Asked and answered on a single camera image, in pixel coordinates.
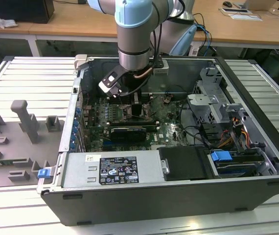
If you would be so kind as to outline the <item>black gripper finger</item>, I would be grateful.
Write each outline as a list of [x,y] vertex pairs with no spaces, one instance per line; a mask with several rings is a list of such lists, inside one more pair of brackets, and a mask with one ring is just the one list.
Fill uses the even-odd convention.
[[142,111],[141,92],[135,92],[131,95],[132,115],[139,116]]

